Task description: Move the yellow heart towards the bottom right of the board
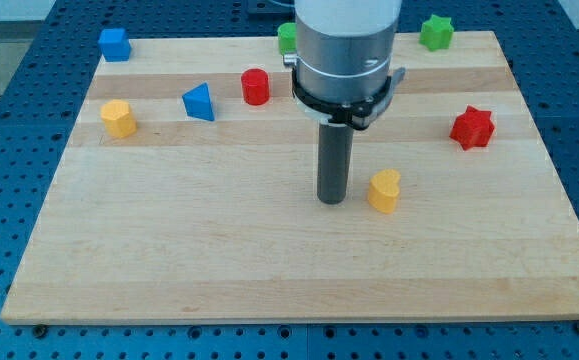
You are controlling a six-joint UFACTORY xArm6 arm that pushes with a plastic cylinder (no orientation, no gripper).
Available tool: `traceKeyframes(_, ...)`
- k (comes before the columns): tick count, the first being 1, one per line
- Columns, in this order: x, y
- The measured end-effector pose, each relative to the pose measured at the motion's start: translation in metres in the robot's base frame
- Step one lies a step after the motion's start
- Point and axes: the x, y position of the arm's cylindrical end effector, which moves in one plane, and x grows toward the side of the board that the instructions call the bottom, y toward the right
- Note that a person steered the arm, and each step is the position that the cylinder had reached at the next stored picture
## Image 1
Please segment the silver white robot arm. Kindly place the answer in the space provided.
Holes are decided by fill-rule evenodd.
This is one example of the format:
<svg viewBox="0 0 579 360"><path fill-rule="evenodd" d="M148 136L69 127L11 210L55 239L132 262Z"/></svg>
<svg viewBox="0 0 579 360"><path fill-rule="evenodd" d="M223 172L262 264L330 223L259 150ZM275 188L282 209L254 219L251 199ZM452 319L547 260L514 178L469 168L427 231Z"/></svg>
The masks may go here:
<svg viewBox="0 0 579 360"><path fill-rule="evenodd" d="M401 0L295 0L292 69L298 104L322 125L367 129L405 70L390 71Z"/></svg>

